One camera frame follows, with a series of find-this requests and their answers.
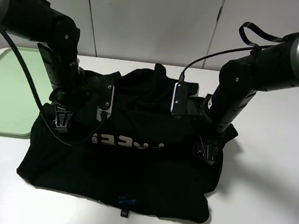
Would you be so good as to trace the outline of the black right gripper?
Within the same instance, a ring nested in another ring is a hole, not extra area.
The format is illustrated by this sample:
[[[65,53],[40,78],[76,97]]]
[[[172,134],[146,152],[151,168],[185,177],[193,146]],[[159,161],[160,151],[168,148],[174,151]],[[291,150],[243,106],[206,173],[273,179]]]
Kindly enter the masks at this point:
[[[224,142],[232,140],[235,106],[211,96],[189,97],[187,103],[187,112],[198,121],[201,135],[205,139],[221,139]],[[204,158],[206,164],[217,163],[220,144],[208,141],[206,146],[201,135],[195,142],[193,155],[197,158]]]

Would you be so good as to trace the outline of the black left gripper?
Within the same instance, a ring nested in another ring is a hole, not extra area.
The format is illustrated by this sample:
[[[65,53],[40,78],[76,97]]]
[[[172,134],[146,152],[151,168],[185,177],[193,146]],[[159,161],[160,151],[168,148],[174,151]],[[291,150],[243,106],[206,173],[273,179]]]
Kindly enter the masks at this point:
[[[83,72],[78,77],[76,85],[54,89],[49,96],[50,101],[68,106],[63,108],[61,105],[54,104],[54,128],[59,129],[61,133],[69,131],[74,115],[73,109],[69,107],[81,108],[93,102],[97,111],[99,87],[101,82],[108,78],[114,81],[114,77],[110,75]]]

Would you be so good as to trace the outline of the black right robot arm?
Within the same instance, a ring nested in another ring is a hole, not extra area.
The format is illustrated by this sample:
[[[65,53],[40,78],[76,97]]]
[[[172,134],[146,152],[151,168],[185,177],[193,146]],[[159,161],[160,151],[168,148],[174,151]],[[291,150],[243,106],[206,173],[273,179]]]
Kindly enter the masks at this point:
[[[221,68],[218,87],[197,109],[202,131],[194,154],[208,165],[220,160],[226,129],[257,92],[299,87],[299,32],[276,37],[245,22],[239,35],[251,53]]]

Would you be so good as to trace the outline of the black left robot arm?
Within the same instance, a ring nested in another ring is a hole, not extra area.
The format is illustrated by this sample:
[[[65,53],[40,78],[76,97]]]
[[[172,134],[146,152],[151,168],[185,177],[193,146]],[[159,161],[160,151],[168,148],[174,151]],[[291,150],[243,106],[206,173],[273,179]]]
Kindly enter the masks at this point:
[[[97,133],[111,114],[114,79],[80,67],[75,22],[46,0],[0,0],[0,33],[19,60],[48,128],[83,138]],[[52,86],[49,112],[11,35],[37,43]]]

